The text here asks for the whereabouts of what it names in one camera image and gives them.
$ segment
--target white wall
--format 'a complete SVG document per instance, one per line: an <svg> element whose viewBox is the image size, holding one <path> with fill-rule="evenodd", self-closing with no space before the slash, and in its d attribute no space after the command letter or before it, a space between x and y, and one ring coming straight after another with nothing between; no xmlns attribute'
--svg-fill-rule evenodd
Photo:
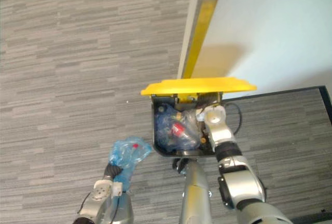
<svg viewBox="0 0 332 224"><path fill-rule="evenodd" d="M332 0L218 0L193 77L236 76L251 94L327 85Z"/></svg>

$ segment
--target metallic robot arm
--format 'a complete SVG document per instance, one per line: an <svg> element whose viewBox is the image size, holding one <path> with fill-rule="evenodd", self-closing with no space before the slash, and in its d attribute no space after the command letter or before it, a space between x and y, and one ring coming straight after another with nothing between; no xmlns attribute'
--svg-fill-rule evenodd
<svg viewBox="0 0 332 224"><path fill-rule="evenodd" d="M95 182L83 201L74 224L131 224L133 210L130 197L122 191L122 183L113 182L122 169L108 164L104 177Z"/></svg>
<svg viewBox="0 0 332 224"><path fill-rule="evenodd" d="M238 223L292 223L277 208L265 203L264 186L226 125L225 109L220 105L207 107L204 110L204 122L219 164L220 194L225 206L236 209Z"/></svg>

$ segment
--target gray carpet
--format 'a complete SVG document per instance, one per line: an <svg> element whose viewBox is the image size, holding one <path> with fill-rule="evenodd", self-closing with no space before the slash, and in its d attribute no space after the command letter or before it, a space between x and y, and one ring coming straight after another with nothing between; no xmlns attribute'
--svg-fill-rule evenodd
<svg viewBox="0 0 332 224"><path fill-rule="evenodd" d="M1 0L1 223L71 223L112 143L151 141L148 83L175 78L188 0ZM288 217L332 206L332 128L318 90L240 100L239 146ZM229 109L234 127L237 115ZM235 223L202 159L214 223ZM135 223L177 223L184 179L153 152Z"/></svg>

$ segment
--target plastic waste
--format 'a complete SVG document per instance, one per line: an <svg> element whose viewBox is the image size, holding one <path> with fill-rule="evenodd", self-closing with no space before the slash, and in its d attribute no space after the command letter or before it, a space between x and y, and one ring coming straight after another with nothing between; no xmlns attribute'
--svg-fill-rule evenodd
<svg viewBox="0 0 332 224"><path fill-rule="evenodd" d="M152 151L151 146L141 137L128 137L124 141L116 141L113 150L109 152L108 162L117 165L123 171L114 178L123 184L123 191L129 190L130 179L136 165Z"/></svg>
<svg viewBox="0 0 332 224"><path fill-rule="evenodd" d="M169 104L161 104L155 114L156 142L170 152L172 150L194 150L200 145L200 132L196 121L196 110L179 112Z"/></svg>

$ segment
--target yellow lid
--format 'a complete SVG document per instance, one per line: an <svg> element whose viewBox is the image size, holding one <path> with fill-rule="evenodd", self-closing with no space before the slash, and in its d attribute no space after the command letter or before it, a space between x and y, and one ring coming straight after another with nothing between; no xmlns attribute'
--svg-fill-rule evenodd
<svg viewBox="0 0 332 224"><path fill-rule="evenodd" d="M251 85L246 80L236 79L235 77L190 78L163 80L160 83L152 83L148 85L146 89L141 91L141 95L169 95L209 92L233 93L252 91L256 89L256 86Z"/></svg>

